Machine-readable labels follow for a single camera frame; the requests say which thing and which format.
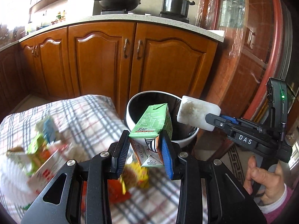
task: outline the black trash bag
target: black trash bag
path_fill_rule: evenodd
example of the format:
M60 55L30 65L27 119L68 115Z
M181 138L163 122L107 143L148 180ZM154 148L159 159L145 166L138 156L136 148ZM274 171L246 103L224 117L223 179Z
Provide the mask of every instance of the black trash bag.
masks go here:
M129 113L136 124L143 113L150 105L159 105L168 103L169 113L172 123L172 138L171 140L183 140L194 134L197 128L177 122L178 109L181 100L171 95L164 93L143 93L132 99L129 105Z

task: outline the metal screw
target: metal screw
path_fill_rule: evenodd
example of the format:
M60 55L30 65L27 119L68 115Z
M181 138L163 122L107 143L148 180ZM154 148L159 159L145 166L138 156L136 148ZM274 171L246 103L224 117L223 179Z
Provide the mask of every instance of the metal screw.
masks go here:
M219 166L219 165L222 164L222 161L219 160L219 159L215 159L215 160L213 161L213 163L214 163L216 166Z
M74 164L76 163L75 160L71 159L71 160L68 160L68 162L66 163L68 166L73 166Z
M180 155L180 157L183 157L183 158L188 157L187 152L181 152L179 155Z
M106 151L101 152L100 156L101 157L108 157L109 156L109 152L106 152Z

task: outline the white sponge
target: white sponge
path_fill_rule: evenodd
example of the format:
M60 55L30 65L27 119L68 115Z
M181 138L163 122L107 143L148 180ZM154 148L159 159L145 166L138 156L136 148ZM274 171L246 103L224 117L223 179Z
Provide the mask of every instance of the white sponge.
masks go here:
M212 131L213 125L205 121L208 113L219 116L221 109L218 105L202 101L200 99L183 96L180 108L178 109L177 121L200 129Z

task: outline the human hand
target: human hand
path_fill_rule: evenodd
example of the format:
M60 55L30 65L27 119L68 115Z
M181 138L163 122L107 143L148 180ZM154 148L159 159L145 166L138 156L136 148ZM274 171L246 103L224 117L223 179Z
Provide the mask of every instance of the human hand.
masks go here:
M249 194L252 193L252 179L266 187L265 194L261 197L264 205L278 201L284 193L285 187L280 163L277 164L275 173L270 173L265 169L257 167L255 157L251 156L248 160L248 168L243 185Z

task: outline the pink sleeve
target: pink sleeve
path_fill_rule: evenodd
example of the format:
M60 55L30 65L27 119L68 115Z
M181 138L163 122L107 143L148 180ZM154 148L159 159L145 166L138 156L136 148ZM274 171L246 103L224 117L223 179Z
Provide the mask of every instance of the pink sleeve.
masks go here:
M293 191L287 187L287 196L286 196L286 199L285 201L281 204L280 207L278 207L276 210L268 213L268 214L264 214L266 220L267 220L267 223L270 224L271 222L273 222L275 220L275 218L277 216L279 216L279 214L281 213L282 209L286 206L287 202L289 201Z

